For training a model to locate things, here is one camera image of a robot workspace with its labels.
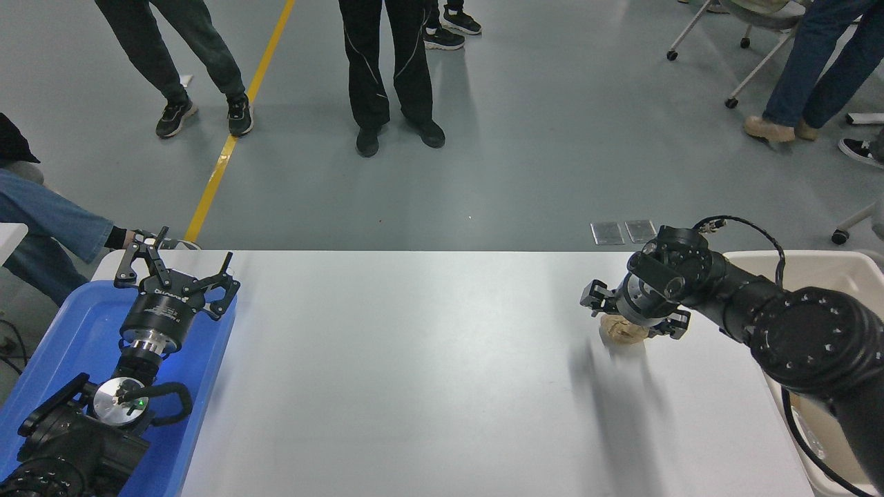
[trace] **blue tray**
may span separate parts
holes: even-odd
[[[16,455],[25,439],[16,431],[32,410],[81,372],[88,373],[89,381],[96,384],[111,376],[119,359],[119,327],[137,294],[134,288],[119,289],[110,281],[94,281],[67,298],[0,410],[0,481],[19,466]],[[201,312],[181,351],[160,366],[155,385],[184,383],[193,397],[194,411],[180,423],[148,428],[143,438],[150,448],[120,497],[179,494],[235,314],[235,299],[217,322]],[[158,416],[168,416],[178,412],[180,405],[177,397],[169,395],[153,400],[150,408]]]

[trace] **yellow floor line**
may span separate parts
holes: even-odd
[[[255,71],[255,77],[252,78],[251,84],[248,85],[248,91],[246,94],[248,95],[248,100],[252,104],[254,104],[258,95],[258,89],[264,81],[267,67],[271,64],[273,52],[276,51],[277,44],[279,44],[279,38],[282,36],[282,32],[286,29],[286,23],[288,22],[289,15],[292,13],[292,7],[294,7],[294,0],[286,0],[286,6],[283,7],[282,13],[279,14],[276,28],[273,29],[273,35],[271,36],[270,41],[267,42],[267,49],[264,50],[264,55],[261,57],[261,62],[258,64],[258,69]],[[221,179],[224,177],[227,163],[230,162],[230,156],[233,154],[236,142],[236,137],[227,137],[224,148],[221,149],[221,155],[218,156],[218,160],[215,163],[215,169],[209,177],[209,184],[207,184],[206,188],[202,191],[200,203],[197,204],[194,216],[190,219],[190,226],[184,234],[185,240],[196,241],[196,238],[200,235],[202,223],[205,222],[206,216],[209,214],[209,208],[212,206],[212,201],[215,200],[215,193],[218,191],[218,185],[221,184]]]

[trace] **beige boot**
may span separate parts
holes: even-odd
[[[795,136],[802,140],[816,141],[819,138],[819,128],[810,127],[810,125],[804,122],[804,118],[801,118],[798,121],[798,126],[795,126]]]
[[[782,143],[795,140],[795,128],[774,124],[758,116],[749,116],[743,122],[743,130],[749,136],[764,138],[771,143]]]

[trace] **chair wheel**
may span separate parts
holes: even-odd
[[[850,233],[844,230],[834,230],[832,233],[832,243],[835,245],[843,245],[850,238]]]

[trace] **chair leg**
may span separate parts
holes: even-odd
[[[850,233],[848,232],[848,230],[850,230],[853,226],[856,226],[857,223],[859,223],[863,219],[874,216],[876,214],[876,208],[878,211],[880,211],[880,201],[872,203],[866,206],[860,212],[857,212],[847,219],[844,219],[838,226],[835,227],[834,233],[832,233],[832,242],[837,245],[842,245],[844,242],[846,242],[848,238],[850,238]],[[876,226],[873,226],[873,231],[875,232],[875,234],[878,234],[878,236],[881,237],[881,234],[878,233],[878,230],[876,230],[875,227]]]
[[[736,87],[734,92],[730,94],[730,97],[728,98],[728,100],[735,99],[736,96],[740,95],[740,92],[743,91],[743,88],[745,88],[746,85],[749,84],[749,81],[751,81],[752,78],[755,77],[755,75],[758,73],[758,71],[760,71],[761,68],[764,67],[765,64],[767,64],[767,61],[770,60],[771,57],[776,55],[776,52],[780,51],[780,49],[783,47],[783,45],[785,45],[786,42],[788,42],[789,40],[792,39],[793,36],[795,36],[795,32],[796,32],[795,29],[790,29],[788,33],[783,33],[780,35],[780,42],[778,42],[776,44],[776,46],[773,47],[773,50],[771,50],[770,53],[768,53],[766,57],[761,59],[761,62],[755,66],[755,69],[753,69],[752,72],[749,73],[748,76],[746,76],[746,79],[743,80],[743,82],[740,83],[740,85]]]
[[[688,27],[684,28],[684,31],[682,31],[682,33],[678,35],[678,38],[675,38],[675,42],[672,44],[671,47],[669,47],[670,52],[673,52],[676,48],[678,48],[679,43],[681,43],[682,40],[684,40],[684,37],[688,35],[690,30],[694,28],[694,26],[697,24],[697,21],[700,20],[700,16],[706,13],[706,8],[708,8],[709,5],[712,4],[712,2],[713,0],[706,0],[705,3],[703,3],[703,6],[700,7],[700,11],[697,12],[697,15],[694,16],[694,19],[690,20]]]
[[[839,229],[839,230],[843,230],[843,231],[847,231],[847,230],[851,229],[853,226],[856,226],[857,223],[859,223],[863,219],[871,216],[874,208],[875,208],[874,203],[869,204],[864,209],[862,209],[860,212],[857,212],[856,214],[854,214],[853,216],[850,216],[847,219],[844,219],[841,222],[841,224],[839,224],[838,226],[835,227],[835,229]]]

